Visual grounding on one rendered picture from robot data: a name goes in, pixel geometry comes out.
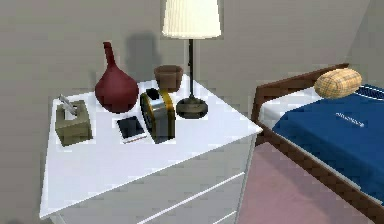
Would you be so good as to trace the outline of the brown pot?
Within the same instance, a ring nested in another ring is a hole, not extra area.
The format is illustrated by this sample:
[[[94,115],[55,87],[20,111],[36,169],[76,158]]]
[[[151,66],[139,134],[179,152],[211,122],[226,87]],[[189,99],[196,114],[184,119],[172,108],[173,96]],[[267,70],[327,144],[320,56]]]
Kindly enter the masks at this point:
[[[177,92],[180,88],[183,69],[178,65],[161,65],[154,69],[155,79],[161,90],[170,93]]]

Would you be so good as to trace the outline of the brown wooden bed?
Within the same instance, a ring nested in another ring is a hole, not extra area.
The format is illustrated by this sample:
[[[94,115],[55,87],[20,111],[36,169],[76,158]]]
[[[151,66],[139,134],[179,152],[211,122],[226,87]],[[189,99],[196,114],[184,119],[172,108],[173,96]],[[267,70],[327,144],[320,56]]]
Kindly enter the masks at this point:
[[[268,142],[367,216],[384,224],[384,89],[363,84],[338,99],[316,80],[334,65],[256,88],[252,120]]]

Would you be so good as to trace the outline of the olive tissue box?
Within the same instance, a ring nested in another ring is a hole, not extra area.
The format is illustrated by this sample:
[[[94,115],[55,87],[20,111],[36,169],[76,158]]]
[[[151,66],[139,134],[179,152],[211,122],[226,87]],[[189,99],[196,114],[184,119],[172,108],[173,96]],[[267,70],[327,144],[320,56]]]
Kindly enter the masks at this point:
[[[55,131],[63,147],[93,138],[89,113],[84,100],[70,102],[60,95],[56,108]]]

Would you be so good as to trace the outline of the white shade table lamp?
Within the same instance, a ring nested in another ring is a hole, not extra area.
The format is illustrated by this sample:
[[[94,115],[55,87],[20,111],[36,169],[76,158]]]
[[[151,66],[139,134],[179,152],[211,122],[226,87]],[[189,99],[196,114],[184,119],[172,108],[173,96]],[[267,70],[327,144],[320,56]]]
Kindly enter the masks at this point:
[[[162,34],[188,41],[190,94],[177,103],[176,113],[184,119],[203,118],[208,105],[194,96],[194,41],[222,34],[218,0],[166,0]]]

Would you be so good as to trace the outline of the black and gold alarm clock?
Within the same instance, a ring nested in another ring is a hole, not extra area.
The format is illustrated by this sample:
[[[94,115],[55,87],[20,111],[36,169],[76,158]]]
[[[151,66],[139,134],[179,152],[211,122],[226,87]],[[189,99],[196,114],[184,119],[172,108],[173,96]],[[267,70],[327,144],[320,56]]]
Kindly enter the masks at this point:
[[[176,113],[167,91],[146,89],[140,95],[140,108],[147,131],[156,144],[175,137]]]

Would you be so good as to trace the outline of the dark red vase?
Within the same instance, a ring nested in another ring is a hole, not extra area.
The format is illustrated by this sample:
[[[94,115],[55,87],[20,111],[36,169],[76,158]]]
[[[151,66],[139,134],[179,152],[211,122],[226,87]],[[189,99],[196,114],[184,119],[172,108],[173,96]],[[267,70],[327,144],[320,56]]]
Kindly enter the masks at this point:
[[[107,68],[95,85],[95,97],[109,112],[120,114],[131,110],[138,99],[137,82],[116,64],[112,44],[104,42]]]

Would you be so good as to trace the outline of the yellow plaid bolster pillow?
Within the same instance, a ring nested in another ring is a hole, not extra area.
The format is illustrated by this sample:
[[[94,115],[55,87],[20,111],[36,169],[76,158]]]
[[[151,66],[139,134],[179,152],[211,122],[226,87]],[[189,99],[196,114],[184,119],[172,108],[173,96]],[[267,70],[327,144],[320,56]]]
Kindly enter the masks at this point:
[[[314,90],[322,98],[338,99],[351,95],[361,85],[362,76],[353,69],[344,68],[321,75],[314,84]]]

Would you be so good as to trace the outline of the white chest of drawers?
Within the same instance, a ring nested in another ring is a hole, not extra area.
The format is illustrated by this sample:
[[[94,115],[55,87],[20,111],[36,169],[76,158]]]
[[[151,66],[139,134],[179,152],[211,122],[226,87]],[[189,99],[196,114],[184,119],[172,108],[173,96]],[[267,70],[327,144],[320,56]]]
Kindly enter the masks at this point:
[[[261,128],[197,82],[171,98],[206,101],[208,114],[178,118],[174,139],[123,143],[94,93],[80,95],[93,137],[64,147],[49,134],[40,217],[54,224],[235,224]]]

